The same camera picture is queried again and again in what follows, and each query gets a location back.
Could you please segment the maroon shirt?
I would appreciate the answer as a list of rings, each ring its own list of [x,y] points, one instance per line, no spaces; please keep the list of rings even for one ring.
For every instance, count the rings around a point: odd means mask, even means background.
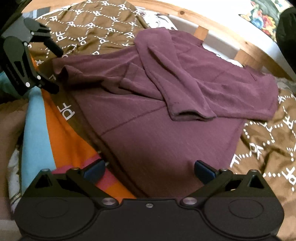
[[[113,53],[56,58],[53,70],[114,175],[139,197],[194,192],[195,162],[226,168],[245,122],[268,121],[278,108],[272,75],[165,28],[140,31]]]

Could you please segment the orange blue striped cloth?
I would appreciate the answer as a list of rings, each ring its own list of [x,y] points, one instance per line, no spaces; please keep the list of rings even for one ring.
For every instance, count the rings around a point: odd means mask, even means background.
[[[19,96],[1,73],[1,202],[16,206],[40,169],[64,173],[99,156],[80,135],[73,101],[37,87]]]

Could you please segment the brown PF patterned blanket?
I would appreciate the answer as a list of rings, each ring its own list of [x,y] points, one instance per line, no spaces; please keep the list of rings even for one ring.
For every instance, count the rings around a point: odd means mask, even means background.
[[[61,43],[67,55],[105,54],[125,48],[125,34],[147,28],[136,8],[126,1],[85,1],[65,6],[38,17],[51,28],[53,39]],[[282,240],[295,240],[295,128],[288,122],[295,119],[295,92],[286,79],[277,79],[278,110],[267,123],[249,121],[237,144],[231,170],[245,174],[258,168],[279,198],[285,211],[278,232]],[[51,95],[42,91],[45,124],[57,173],[74,165],[90,164],[99,157],[79,122],[78,110],[63,92]]]

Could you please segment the white floral bedsheet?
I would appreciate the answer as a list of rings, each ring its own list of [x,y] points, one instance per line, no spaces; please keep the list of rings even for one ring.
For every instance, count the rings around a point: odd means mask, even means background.
[[[259,47],[247,41],[235,38],[228,33],[210,27],[207,29],[177,16],[157,13],[137,8],[145,23],[151,28],[166,28],[190,33],[203,40],[205,49],[218,57],[239,67],[251,67],[263,73],[275,76],[279,88],[295,93],[295,81],[283,70],[279,63]]]

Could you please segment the black garment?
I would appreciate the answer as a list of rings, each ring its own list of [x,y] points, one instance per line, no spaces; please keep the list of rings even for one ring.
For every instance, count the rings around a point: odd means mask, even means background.
[[[286,59],[295,55],[295,7],[281,13],[276,30],[276,41]]]

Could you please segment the wooden bed frame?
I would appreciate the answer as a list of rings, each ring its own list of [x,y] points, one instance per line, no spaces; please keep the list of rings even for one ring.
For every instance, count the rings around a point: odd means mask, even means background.
[[[137,8],[177,16],[254,44],[295,80],[276,42],[238,15],[244,6],[245,1],[32,1],[24,11],[50,9],[37,20],[51,29],[66,55],[99,55],[131,46],[139,31],[151,28]]]

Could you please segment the colourful wall poster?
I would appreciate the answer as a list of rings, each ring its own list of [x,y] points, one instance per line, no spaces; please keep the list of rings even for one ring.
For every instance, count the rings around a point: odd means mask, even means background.
[[[274,42],[277,42],[276,31],[280,20],[280,15],[286,9],[291,7],[293,7],[293,5],[290,3],[290,1],[245,1],[244,9],[242,9],[238,15],[264,32]]]

